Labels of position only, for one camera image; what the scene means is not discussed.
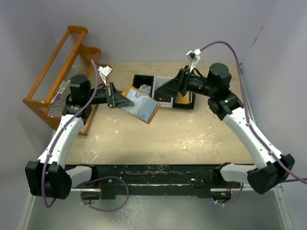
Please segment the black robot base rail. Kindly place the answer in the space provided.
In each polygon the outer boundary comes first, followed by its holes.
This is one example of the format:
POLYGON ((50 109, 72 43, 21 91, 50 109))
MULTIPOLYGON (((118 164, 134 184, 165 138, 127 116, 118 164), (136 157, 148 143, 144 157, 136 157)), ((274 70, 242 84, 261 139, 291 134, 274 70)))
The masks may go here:
POLYGON ((101 199, 130 196, 196 196, 210 198, 217 192, 239 188, 216 175, 217 164, 98 164, 90 182, 77 186, 101 199))

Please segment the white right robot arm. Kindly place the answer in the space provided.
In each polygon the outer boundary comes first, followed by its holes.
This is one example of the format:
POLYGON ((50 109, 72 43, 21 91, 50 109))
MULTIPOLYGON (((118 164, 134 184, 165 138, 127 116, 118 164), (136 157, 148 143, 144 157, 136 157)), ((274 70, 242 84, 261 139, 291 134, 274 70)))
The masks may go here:
POLYGON ((187 92, 207 96, 210 110, 232 129, 254 160, 254 165, 227 162, 216 167, 214 184, 249 184, 262 195, 287 179, 295 160, 291 154, 283 155, 252 122, 241 100, 229 89, 231 79, 228 67, 222 63, 212 64, 207 77, 196 76, 185 66, 157 92, 172 98, 187 92))

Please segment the yellow leather card holder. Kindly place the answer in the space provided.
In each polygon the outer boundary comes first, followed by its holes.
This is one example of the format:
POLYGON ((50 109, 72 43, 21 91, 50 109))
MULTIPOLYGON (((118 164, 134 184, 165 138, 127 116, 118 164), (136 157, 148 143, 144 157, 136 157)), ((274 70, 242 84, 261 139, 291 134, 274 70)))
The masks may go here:
POLYGON ((128 87, 124 96, 133 102, 133 105, 122 107, 121 110, 146 124, 151 123, 161 108, 161 104, 158 101, 133 86, 128 87))

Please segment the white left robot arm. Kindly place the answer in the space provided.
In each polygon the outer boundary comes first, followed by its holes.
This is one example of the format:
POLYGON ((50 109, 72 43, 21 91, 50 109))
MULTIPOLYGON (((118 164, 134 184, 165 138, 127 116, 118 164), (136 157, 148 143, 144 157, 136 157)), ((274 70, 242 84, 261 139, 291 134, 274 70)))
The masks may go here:
POLYGON ((80 184, 97 186, 99 177, 91 166, 76 166, 65 170, 65 162, 72 145, 89 119, 93 104, 107 104, 109 108, 133 106, 112 82, 104 88, 91 87, 88 78, 77 74, 71 78, 70 95, 66 98, 60 124, 51 142, 36 161, 29 161, 25 174, 34 196, 65 199, 71 189, 80 184))

